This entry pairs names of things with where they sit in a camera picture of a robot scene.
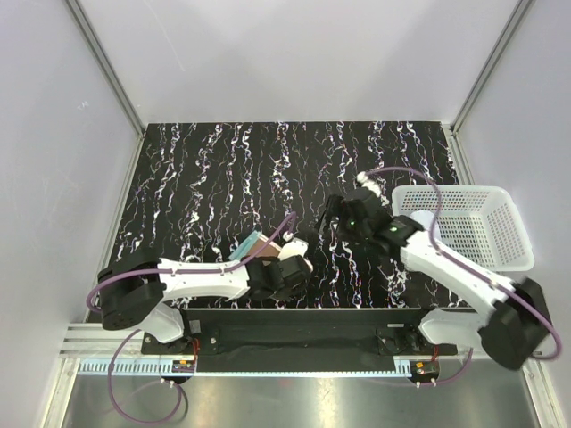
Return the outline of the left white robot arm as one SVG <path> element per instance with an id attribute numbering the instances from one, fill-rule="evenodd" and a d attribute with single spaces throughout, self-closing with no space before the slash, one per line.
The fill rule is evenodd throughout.
<path id="1" fill-rule="evenodd" d="M 151 249 L 133 253 L 99 272 L 97 287 L 103 329 L 139 329 L 172 352 L 186 351 L 193 332 L 171 300 L 289 300 L 310 280 L 312 265 L 300 254 L 246 257 L 223 263 L 183 263 L 157 257 Z"/>

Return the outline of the orange brown towel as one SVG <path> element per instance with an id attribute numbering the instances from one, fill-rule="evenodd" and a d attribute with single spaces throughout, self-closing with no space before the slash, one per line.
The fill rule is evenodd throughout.
<path id="1" fill-rule="evenodd" d="M 242 260 L 253 254 L 257 257 L 277 257 L 282 248 L 274 242 L 267 243 L 267 241 L 268 237 L 262 232 L 253 231 L 240 239 L 237 248 L 230 253 L 229 259 Z"/>

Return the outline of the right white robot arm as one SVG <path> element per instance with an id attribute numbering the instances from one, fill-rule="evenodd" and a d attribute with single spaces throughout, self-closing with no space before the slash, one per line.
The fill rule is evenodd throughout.
<path id="1" fill-rule="evenodd" d="M 554 353 L 560 354 L 541 286 L 528 277 L 515 282 L 458 254 L 440 241 L 436 224 L 436 215 L 427 210 L 391 215 L 379 195 L 362 186 L 345 196 L 330 195 L 316 228 L 330 228 L 343 242 L 429 276 L 472 308 L 469 313 L 429 310 L 405 331 L 413 352 L 425 353 L 435 344 L 478 347 L 500 366 L 518 370 L 537 358 L 537 349 L 551 337 Z"/>

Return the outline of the white towel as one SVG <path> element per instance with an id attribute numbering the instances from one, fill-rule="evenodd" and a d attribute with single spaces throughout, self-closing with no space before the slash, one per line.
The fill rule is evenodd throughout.
<path id="1" fill-rule="evenodd" d="M 432 211 L 417 210 L 410 213 L 410 218 L 418 222 L 426 231 L 434 229 L 434 233 L 436 235 L 440 234 L 440 228 L 438 224 L 432 226 L 435 219 L 435 214 Z"/>

